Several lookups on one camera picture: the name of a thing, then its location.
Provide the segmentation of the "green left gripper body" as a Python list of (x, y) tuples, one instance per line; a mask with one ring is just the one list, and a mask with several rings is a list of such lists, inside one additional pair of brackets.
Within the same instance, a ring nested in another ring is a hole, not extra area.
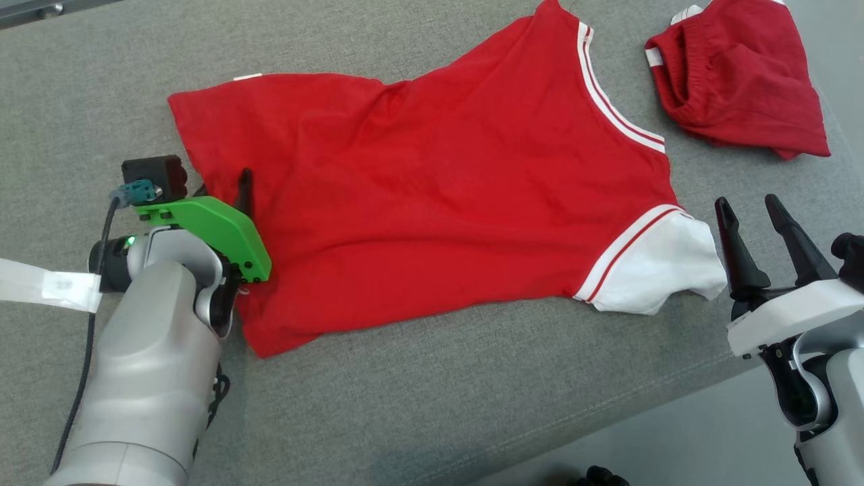
[(134, 243), (143, 267), (161, 261), (185, 265), (201, 284), (221, 284), (229, 275), (241, 282), (269, 280), (271, 256), (250, 216), (212, 196), (197, 196), (135, 207), (151, 225)]

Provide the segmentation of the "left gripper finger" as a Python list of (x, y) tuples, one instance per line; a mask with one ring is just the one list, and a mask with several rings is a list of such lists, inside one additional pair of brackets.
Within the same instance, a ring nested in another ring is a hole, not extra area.
[(241, 170), (237, 189), (234, 208), (251, 219), (253, 215), (253, 175), (251, 169)]

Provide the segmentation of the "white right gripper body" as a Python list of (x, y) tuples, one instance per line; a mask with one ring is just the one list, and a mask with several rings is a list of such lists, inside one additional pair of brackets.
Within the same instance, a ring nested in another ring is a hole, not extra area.
[(821, 280), (778, 296), (729, 324), (735, 356), (819, 328), (864, 308), (864, 294), (842, 280)]

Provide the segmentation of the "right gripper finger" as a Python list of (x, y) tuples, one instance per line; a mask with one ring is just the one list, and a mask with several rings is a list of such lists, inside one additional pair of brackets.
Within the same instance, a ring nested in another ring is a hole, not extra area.
[(740, 222), (725, 197), (715, 201), (715, 213), (730, 293), (759, 293), (768, 289), (771, 285), (768, 274), (754, 262), (740, 236)]
[(795, 287), (800, 288), (815, 281), (838, 279), (838, 274), (825, 259), (823, 253), (803, 231), (775, 194), (765, 196), (765, 207), (776, 233), (786, 244), (791, 263), (796, 271)]

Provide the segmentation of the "red white jersey shirt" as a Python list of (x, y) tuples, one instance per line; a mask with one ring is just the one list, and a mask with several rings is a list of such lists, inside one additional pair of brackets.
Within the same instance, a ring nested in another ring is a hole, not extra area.
[(487, 302), (573, 298), (652, 316), (726, 287), (664, 139), (611, 103), (595, 30), (543, 0), (445, 67), (386, 85), (266, 74), (174, 93), (208, 193), (253, 176), (269, 281), (240, 301), (261, 358)]

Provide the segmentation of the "red white shorts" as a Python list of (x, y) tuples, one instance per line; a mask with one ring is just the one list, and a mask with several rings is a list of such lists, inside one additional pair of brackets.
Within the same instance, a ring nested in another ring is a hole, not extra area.
[(803, 42), (783, 0), (711, 0), (645, 44), (658, 98), (685, 132), (783, 160), (829, 157)]

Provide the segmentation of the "white tape tag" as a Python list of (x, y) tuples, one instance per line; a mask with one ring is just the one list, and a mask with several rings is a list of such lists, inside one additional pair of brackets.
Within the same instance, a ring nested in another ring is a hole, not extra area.
[(62, 273), (0, 259), (0, 301), (30, 302), (95, 313), (102, 299), (101, 277)]

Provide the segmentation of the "grey wall base rail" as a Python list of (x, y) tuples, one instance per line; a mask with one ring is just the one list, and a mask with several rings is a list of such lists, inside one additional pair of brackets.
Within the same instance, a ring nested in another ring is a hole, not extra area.
[(123, 0), (0, 0), (0, 30), (58, 18)]

